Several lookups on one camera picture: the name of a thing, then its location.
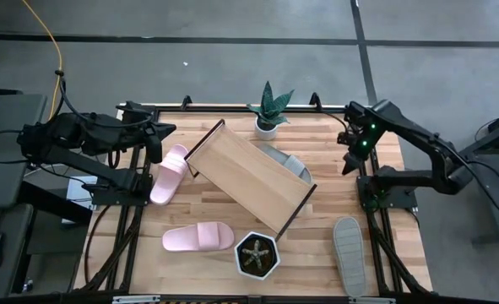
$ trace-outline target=concrete floor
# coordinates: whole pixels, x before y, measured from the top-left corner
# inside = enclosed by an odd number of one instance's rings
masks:
[[[367,39],[499,41],[499,1],[358,2]],[[349,0],[30,3],[57,34],[356,38]],[[0,0],[0,31],[42,33],[25,7],[9,0]],[[82,111],[114,114],[125,100],[180,102],[184,95],[194,102],[257,102],[266,80],[278,92],[296,89],[298,104],[313,91],[328,104],[369,102],[357,46],[68,42],[61,48],[68,93]],[[374,46],[367,52],[377,98],[392,100],[459,149],[499,117],[499,48]],[[0,41],[0,88],[50,95],[56,67],[50,43]],[[421,152],[405,142],[401,147],[407,168],[429,167]],[[493,229],[477,186],[453,197],[419,189],[416,197],[435,291],[499,301],[499,245],[470,243]]]

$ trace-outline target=hexagonal pot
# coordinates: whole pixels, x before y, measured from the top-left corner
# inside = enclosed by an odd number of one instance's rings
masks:
[[[260,257],[262,263],[262,268],[260,269],[255,260],[246,265],[246,261],[251,255],[243,252],[243,249],[254,251],[256,240],[259,241],[259,251],[268,250],[268,254]],[[249,232],[234,247],[234,254],[238,272],[256,280],[265,280],[281,262],[275,239],[258,232]]]

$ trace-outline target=pink slipper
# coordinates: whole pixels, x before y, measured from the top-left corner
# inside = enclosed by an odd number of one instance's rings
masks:
[[[198,223],[163,235],[163,247],[171,252],[225,250],[232,244],[234,232],[220,222]]]
[[[159,175],[149,194],[152,203],[165,205],[171,201],[176,189],[182,182],[185,172],[187,172],[187,162],[183,159],[187,153],[187,149],[180,144],[175,144],[168,151],[159,164]]]

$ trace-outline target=wooden table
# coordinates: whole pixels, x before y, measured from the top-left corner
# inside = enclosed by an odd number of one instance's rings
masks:
[[[201,221],[221,221],[235,232],[238,243],[248,232],[275,236],[266,225],[219,190],[203,176],[186,174],[171,202],[144,209],[130,292],[192,295],[345,296],[332,246],[332,228],[338,218],[352,216],[360,223],[365,248],[367,295],[377,294],[367,221],[355,189],[358,172],[341,176],[346,146],[336,144],[343,128],[323,114],[288,114],[290,124],[279,126],[278,137],[269,142],[286,154],[295,155],[311,172],[316,191],[278,243],[281,264],[265,280],[256,281],[236,272],[233,249],[218,252],[167,252],[161,237],[173,228]],[[175,123],[177,130],[163,141],[165,154],[173,144],[191,149],[221,118],[229,128],[258,143],[253,114],[245,113],[161,113],[160,121]],[[403,168],[397,136],[385,134],[377,146],[381,166]],[[130,153],[120,167],[128,166]],[[152,173],[157,173],[157,166]],[[112,250],[120,208],[112,207],[101,220],[89,253],[90,275],[97,272]],[[93,224],[98,213],[94,214]],[[420,232],[411,214],[389,210],[398,255],[422,286],[431,289]],[[122,256],[118,283],[125,264]],[[392,286],[388,260],[384,270]],[[75,288],[84,284],[84,263],[80,263]]]

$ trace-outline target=gray slipper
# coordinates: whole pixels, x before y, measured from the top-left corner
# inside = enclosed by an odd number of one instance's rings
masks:
[[[292,173],[296,174],[304,182],[312,182],[311,173],[309,173],[309,170],[306,168],[306,166],[294,155],[288,155],[282,151],[277,150],[269,144],[260,144],[258,148],[266,155],[279,162],[285,168],[289,169]]]
[[[346,294],[363,296],[366,292],[364,247],[360,225],[354,218],[344,217],[335,224],[334,246]]]

